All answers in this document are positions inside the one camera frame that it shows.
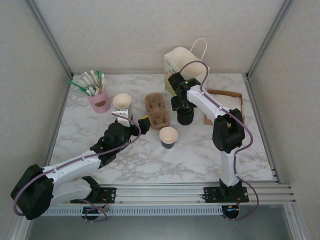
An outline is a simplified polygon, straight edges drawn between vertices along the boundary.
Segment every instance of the paper bag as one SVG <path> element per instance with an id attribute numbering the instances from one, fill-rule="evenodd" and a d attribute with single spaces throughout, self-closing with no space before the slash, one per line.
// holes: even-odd
<path id="1" fill-rule="evenodd" d="M 196 42 L 198 40 L 203 40 L 205 42 L 205 49 L 203 51 L 203 54 L 201 58 L 197 58 L 193 53 L 192 49 L 194 48 Z M 170 86 L 168 82 L 168 78 L 171 76 L 171 74 L 177 73 L 180 71 L 180 69 L 186 65 L 187 63 L 194 61 L 194 60 L 202 60 L 207 50 L 207 42 L 203 38 L 197 39 L 194 44 L 192 45 L 191 49 L 188 50 L 182 46 L 176 47 L 171 52 L 168 52 L 166 55 L 164 55 L 164 81 L 165 81 L 165 89 L 175 96 L 175 92 Z M 206 67 L 199 63 L 195 62 L 187 66 L 182 72 L 181 75 L 184 77 L 184 79 L 188 80 L 191 78 L 196 78 L 199 82 L 202 82 L 204 80 L 204 77 L 206 75 Z"/>

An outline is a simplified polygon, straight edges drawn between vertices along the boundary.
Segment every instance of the pink pencil cup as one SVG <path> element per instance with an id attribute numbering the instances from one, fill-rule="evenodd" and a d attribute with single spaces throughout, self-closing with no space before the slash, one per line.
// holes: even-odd
<path id="1" fill-rule="evenodd" d="M 86 96 L 95 111 L 98 114 L 106 113 L 111 108 L 111 102 L 107 94 L 106 89 L 103 89 L 102 93 L 98 96 Z"/>

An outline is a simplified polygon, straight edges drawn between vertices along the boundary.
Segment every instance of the white marble surface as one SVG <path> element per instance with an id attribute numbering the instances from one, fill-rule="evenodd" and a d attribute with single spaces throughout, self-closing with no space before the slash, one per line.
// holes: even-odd
<path id="1" fill-rule="evenodd" d="M 150 93 L 162 93 L 165 108 L 170 115 L 170 126 L 178 132 L 172 149 L 164 149 L 159 131 L 150 129 L 146 135 L 117 154 L 109 165 L 91 175 L 100 184 L 150 184 L 217 182 L 221 175 L 220 153 L 212 142 L 213 127 L 204 125 L 204 113 L 195 108 L 191 125 L 177 122 L 177 113 L 171 108 L 171 95 L 164 89 L 162 74 L 107 75 L 106 89 L 110 99 L 120 93 L 132 97 L 135 120 L 145 116 L 144 98 Z M 253 145 L 239 153 L 238 174 L 249 181 L 272 180 L 272 172 L 265 153 L 256 119 L 239 73 L 210 74 L 207 88 L 242 93 L 245 123 L 251 129 Z M 57 164 L 78 156 L 94 145 L 115 119 L 111 109 L 95 113 L 86 95 L 71 86 L 62 123 L 56 139 L 50 164 Z M 243 144 L 249 142 L 249 135 Z"/>

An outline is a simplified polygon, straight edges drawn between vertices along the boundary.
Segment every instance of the bag handle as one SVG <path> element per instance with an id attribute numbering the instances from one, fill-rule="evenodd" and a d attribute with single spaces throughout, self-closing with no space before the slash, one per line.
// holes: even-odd
<path id="1" fill-rule="evenodd" d="M 200 60 L 202 60 L 202 58 L 204 57 L 206 51 L 207 51 L 207 41 L 204 38 L 198 38 L 197 40 L 195 40 L 194 44 L 192 45 L 191 49 L 190 49 L 190 53 L 192 52 L 192 49 L 194 49 L 194 46 L 196 44 L 196 42 L 198 42 L 199 40 L 203 40 L 205 42 L 205 49 L 203 51 L 202 57 L 200 58 Z"/>

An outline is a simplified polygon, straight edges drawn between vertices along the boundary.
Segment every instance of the white paper cup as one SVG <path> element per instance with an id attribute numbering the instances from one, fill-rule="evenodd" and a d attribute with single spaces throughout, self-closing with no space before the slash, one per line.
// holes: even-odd
<path id="1" fill-rule="evenodd" d="M 124 110 L 128 110 L 128 116 L 130 119 L 132 118 L 132 99 L 131 97 L 126 94 L 126 93 L 120 93 L 118 95 L 116 95 L 113 100 L 112 103 L 114 105 L 114 109 L 116 111 L 124 111 Z"/>
<path id="2" fill-rule="evenodd" d="M 165 149 L 172 149 L 178 139 L 178 132 L 173 127 L 166 126 L 160 130 L 159 137 Z"/>

